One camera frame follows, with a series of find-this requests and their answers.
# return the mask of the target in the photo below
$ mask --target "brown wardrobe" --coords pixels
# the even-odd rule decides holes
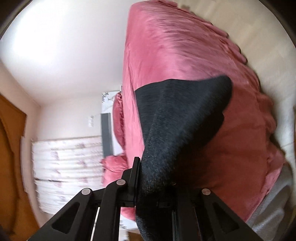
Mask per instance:
[[[26,117],[0,95],[0,225],[12,241],[26,241],[38,230],[21,174]]]

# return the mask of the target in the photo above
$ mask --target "white ceiling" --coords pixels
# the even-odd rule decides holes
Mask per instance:
[[[139,0],[33,0],[0,58],[39,104],[119,90],[129,7]]]

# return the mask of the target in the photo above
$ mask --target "floral curtain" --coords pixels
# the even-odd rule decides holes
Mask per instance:
[[[55,214],[83,188],[102,188],[101,137],[34,142],[32,157],[44,212]]]

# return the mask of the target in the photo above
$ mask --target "beige floor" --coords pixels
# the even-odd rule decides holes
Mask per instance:
[[[262,90],[274,101],[275,138],[290,162],[296,183],[294,111],[296,49],[276,17],[259,0],[175,0],[225,30],[257,73]],[[296,204],[296,191],[293,194]]]

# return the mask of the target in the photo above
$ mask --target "pink blanket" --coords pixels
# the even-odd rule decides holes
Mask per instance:
[[[224,123],[202,150],[184,157],[178,178],[210,188],[246,221],[274,185],[285,159],[269,140],[276,128],[272,101],[260,93],[257,76],[227,36],[173,2],[131,7],[123,70],[125,152],[131,168],[144,150],[135,90],[167,79],[229,76],[233,92]]]

